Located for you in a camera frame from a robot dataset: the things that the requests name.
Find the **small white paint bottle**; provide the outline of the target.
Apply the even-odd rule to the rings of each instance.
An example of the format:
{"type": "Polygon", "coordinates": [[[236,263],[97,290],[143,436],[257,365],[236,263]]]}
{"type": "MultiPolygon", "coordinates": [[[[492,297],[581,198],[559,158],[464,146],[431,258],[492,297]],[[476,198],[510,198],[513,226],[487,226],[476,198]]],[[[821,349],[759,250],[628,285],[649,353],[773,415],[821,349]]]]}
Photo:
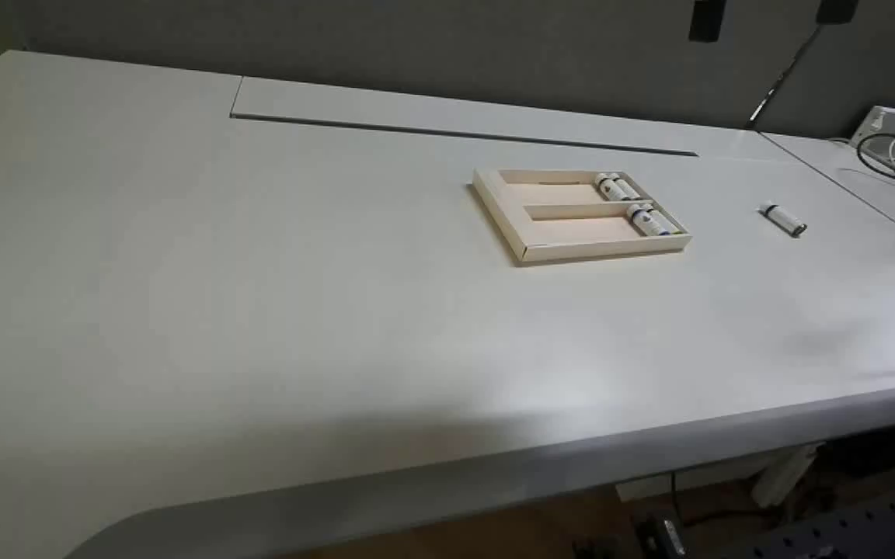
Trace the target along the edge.
{"type": "Polygon", "coordinates": [[[785,236],[793,236],[793,240],[799,240],[799,236],[807,230],[804,221],[793,219],[788,211],[782,211],[782,207],[773,206],[773,201],[762,206],[759,214],[762,214],[764,221],[770,221],[773,226],[781,226],[781,230],[782,230],[785,236]]]}

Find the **light wooden tray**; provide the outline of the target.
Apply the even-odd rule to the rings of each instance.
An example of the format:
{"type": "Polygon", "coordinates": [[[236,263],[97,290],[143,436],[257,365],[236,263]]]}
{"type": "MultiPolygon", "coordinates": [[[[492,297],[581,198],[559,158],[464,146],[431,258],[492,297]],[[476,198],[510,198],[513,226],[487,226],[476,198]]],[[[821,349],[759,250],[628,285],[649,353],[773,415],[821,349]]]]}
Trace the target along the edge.
{"type": "Polygon", "coordinates": [[[664,256],[689,245],[689,230],[631,174],[626,176],[640,192],[633,201],[603,198],[593,186],[599,174],[626,170],[479,170],[472,192],[516,263],[664,256]],[[631,206],[659,207],[674,232],[644,236],[628,221],[631,206]]]}

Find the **white bottle dark band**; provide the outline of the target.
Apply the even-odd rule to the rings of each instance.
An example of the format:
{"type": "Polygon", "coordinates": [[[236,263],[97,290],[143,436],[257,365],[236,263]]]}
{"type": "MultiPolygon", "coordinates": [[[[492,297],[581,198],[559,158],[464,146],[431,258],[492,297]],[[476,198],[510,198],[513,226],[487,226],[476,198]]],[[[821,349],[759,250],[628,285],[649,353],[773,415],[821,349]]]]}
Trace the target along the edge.
{"type": "Polygon", "coordinates": [[[667,230],[649,214],[649,207],[644,206],[631,206],[628,207],[628,221],[633,223],[633,230],[640,230],[644,236],[667,236],[667,230]]]}

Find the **dark grey partition panel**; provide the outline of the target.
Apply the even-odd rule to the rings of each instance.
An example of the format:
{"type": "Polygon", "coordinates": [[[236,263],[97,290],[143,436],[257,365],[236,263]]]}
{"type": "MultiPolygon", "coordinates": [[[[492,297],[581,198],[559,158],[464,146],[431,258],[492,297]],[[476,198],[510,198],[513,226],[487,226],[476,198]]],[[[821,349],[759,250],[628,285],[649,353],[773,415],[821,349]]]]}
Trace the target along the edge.
{"type": "Polygon", "coordinates": [[[895,0],[10,0],[39,54],[837,138],[895,105],[895,0]]]}

